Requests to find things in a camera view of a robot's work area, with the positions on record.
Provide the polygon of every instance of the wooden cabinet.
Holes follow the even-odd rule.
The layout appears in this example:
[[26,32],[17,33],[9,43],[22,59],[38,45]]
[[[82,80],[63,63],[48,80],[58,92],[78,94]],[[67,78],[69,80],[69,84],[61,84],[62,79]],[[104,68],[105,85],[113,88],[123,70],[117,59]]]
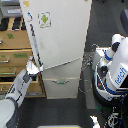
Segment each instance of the wooden cabinet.
[[[27,31],[12,31],[13,22],[14,18],[10,18],[7,31],[0,31],[0,94],[7,93],[14,78],[26,68],[28,58],[32,56]],[[26,96],[45,97],[41,74],[31,82]]]

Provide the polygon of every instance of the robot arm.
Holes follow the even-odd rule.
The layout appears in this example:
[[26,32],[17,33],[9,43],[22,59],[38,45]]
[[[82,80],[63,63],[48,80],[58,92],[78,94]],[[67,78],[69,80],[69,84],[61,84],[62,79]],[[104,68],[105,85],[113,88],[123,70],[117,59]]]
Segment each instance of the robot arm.
[[29,59],[26,69],[27,71],[24,69],[17,75],[5,99],[0,101],[0,128],[17,128],[17,110],[21,106],[27,88],[32,81],[31,76],[43,71],[43,66],[38,68]]
[[107,50],[103,50],[104,56],[100,59],[100,68],[102,71],[109,69],[112,62],[112,58],[115,52],[117,51],[120,42],[124,38],[125,37],[121,36],[120,34],[113,35],[111,47],[109,47]]

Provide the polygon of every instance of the cable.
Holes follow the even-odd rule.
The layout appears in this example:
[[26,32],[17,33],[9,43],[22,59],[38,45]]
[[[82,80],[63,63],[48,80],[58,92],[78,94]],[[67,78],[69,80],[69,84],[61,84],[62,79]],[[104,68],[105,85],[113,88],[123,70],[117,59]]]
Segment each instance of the cable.
[[105,125],[104,125],[104,128],[107,128],[106,126],[108,125],[109,127],[111,128],[114,128],[115,125],[118,124],[118,115],[119,113],[115,113],[114,110],[115,110],[116,107],[113,107],[113,112],[112,114],[108,117]]
[[90,83],[90,85],[91,85],[91,86],[90,86],[90,89],[89,89],[88,91],[82,91],[82,90],[81,90],[81,88],[80,88],[80,87],[78,87],[78,88],[79,88],[79,91],[85,94],[85,93],[88,93],[88,92],[90,92],[90,91],[91,91],[91,89],[92,89],[92,83],[91,83],[89,80],[84,80],[84,81],[85,81],[85,82],[89,82],[89,83]]
[[121,126],[121,122],[122,122],[122,108],[123,108],[123,103],[124,103],[124,99],[126,97],[126,95],[128,94],[128,91],[125,93],[124,97],[123,97],[123,100],[122,100],[122,103],[121,103],[121,117],[120,117],[120,122],[119,122],[119,128]]
[[92,64],[92,58],[93,58],[93,56],[86,54],[86,53],[84,54],[83,65],[82,65],[81,70],[88,68]]
[[92,47],[93,47],[93,46],[96,46],[97,48],[99,48],[99,46],[98,46],[97,44],[92,44]]

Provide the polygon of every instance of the android sticker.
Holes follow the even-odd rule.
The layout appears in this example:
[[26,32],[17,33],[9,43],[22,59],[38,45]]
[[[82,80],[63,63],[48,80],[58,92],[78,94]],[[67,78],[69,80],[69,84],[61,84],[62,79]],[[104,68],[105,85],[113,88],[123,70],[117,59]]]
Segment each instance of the android sticker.
[[38,20],[40,28],[46,28],[51,26],[51,16],[49,12],[38,14]]
[[41,20],[46,24],[46,22],[48,21],[48,17],[46,17],[46,15],[43,15]]

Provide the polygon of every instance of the white robot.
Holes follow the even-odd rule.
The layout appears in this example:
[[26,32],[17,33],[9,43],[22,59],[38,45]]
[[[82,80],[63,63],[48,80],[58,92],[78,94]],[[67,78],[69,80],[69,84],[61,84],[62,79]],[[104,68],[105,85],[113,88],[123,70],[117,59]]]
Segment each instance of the white robot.
[[17,110],[26,95],[32,76],[43,71],[43,65],[38,68],[28,60],[27,70],[22,70],[15,78],[4,100],[0,101],[0,128],[16,128],[18,125]]
[[128,91],[128,37],[115,34],[111,47],[96,48],[92,69],[94,93],[103,103],[115,105]]

